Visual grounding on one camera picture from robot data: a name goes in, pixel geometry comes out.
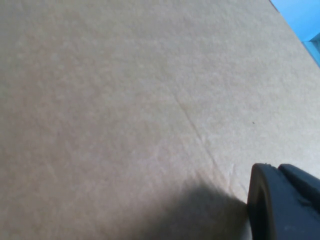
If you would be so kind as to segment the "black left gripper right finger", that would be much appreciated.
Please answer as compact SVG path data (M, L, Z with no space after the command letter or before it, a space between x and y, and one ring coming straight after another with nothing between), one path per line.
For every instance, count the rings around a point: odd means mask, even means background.
M282 218L320 217L320 180L291 164L281 164L277 214Z

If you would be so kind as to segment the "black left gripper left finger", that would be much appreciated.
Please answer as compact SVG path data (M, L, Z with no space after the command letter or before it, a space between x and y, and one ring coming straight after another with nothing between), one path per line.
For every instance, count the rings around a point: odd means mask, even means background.
M252 166L247 213L254 240L318 240L319 218L282 218L278 215L278 167L264 163Z

